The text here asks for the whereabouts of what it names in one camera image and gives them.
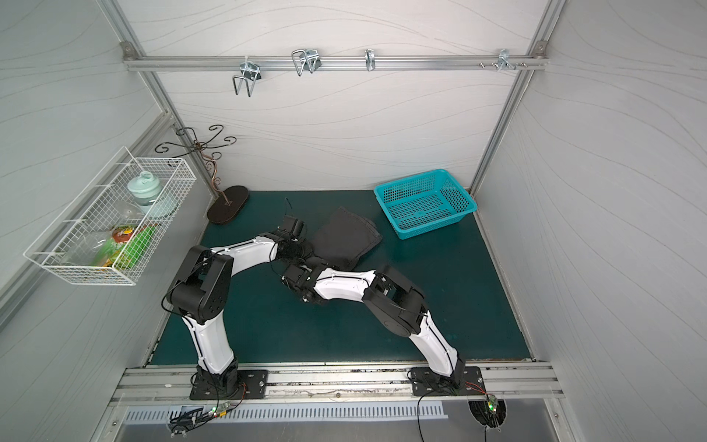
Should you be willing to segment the dark grey long pants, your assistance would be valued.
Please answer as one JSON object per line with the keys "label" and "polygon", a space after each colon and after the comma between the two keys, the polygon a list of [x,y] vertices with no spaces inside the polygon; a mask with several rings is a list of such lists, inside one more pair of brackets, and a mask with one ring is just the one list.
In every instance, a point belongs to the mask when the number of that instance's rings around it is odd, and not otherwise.
{"label": "dark grey long pants", "polygon": [[310,241],[313,257],[341,271],[353,271],[357,263],[383,240],[376,224],[362,215],[339,207]]}

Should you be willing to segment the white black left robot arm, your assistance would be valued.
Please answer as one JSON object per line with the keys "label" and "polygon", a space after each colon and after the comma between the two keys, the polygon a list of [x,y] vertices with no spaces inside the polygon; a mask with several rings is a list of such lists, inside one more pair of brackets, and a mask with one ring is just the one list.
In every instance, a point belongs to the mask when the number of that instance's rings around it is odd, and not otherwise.
{"label": "white black left robot arm", "polygon": [[239,388],[238,361],[226,336],[223,311],[235,274],[303,252],[303,221],[287,215],[274,231],[228,246],[189,249],[165,300],[182,318],[197,353],[197,389],[204,397],[232,396]]}

